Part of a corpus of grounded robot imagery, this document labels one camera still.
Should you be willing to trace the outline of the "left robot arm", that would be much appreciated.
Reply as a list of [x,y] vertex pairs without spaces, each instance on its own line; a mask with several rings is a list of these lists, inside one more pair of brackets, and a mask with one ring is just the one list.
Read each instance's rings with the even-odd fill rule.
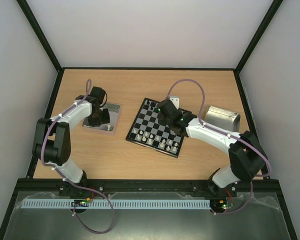
[[84,119],[89,127],[110,123],[108,96],[101,87],[92,87],[79,95],[73,104],[52,118],[40,118],[36,123],[32,154],[45,167],[57,172],[62,180],[79,189],[88,190],[87,174],[71,159],[71,130]]

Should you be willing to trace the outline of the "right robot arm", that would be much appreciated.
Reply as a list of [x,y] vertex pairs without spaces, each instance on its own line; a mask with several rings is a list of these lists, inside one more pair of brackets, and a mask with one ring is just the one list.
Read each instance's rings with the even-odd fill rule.
[[158,119],[176,134],[201,140],[229,157],[229,166],[217,169],[208,179],[208,191],[219,196],[235,182],[250,182],[269,161],[257,137],[222,129],[203,121],[191,112],[182,112],[170,99],[157,104]]

